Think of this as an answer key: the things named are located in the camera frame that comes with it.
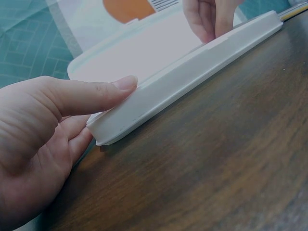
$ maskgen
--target fingernail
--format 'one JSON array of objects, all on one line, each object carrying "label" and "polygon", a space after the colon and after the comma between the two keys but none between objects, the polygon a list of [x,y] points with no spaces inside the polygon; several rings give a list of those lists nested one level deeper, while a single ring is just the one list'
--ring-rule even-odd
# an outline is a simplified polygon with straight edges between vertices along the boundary
[{"label": "fingernail", "polygon": [[129,90],[137,86],[138,79],[135,76],[124,77],[113,84],[120,90]]}]

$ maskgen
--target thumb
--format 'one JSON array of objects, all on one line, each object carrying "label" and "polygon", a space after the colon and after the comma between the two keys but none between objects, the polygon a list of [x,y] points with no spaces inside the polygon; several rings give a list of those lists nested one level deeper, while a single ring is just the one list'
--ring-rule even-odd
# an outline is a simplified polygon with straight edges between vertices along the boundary
[{"label": "thumb", "polygon": [[216,2],[215,36],[218,38],[233,29],[233,19],[237,4],[234,1]]},{"label": "thumb", "polygon": [[114,83],[54,79],[50,86],[57,86],[49,87],[48,92],[61,117],[89,115],[120,104],[136,89],[137,81],[134,76],[122,78]]}]

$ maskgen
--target barcode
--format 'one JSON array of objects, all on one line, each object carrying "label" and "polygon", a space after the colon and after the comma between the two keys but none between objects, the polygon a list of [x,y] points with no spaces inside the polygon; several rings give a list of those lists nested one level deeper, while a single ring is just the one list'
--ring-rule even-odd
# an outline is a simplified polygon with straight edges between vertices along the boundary
[{"label": "barcode", "polygon": [[158,12],[177,4],[179,0],[150,0],[150,2]]}]

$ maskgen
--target white container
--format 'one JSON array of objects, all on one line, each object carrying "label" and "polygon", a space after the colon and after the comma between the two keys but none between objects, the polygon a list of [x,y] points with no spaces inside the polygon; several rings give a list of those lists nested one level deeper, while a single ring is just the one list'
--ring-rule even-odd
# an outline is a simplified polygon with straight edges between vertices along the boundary
[{"label": "white container", "polygon": [[136,91],[121,105],[88,120],[98,146],[125,137],[282,27],[272,11],[201,45],[181,14],[175,11],[145,20],[69,65],[68,75],[76,80],[110,82],[128,75],[139,78]]}]

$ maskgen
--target wood grain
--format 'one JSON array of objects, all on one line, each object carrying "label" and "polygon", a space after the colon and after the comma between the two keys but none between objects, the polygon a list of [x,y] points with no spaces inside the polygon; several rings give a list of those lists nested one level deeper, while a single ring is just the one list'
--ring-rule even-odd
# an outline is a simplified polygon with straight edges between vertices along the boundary
[{"label": "wood grain", "polygon": [[308,12],[72,172],[52,231],[308,230]]}]

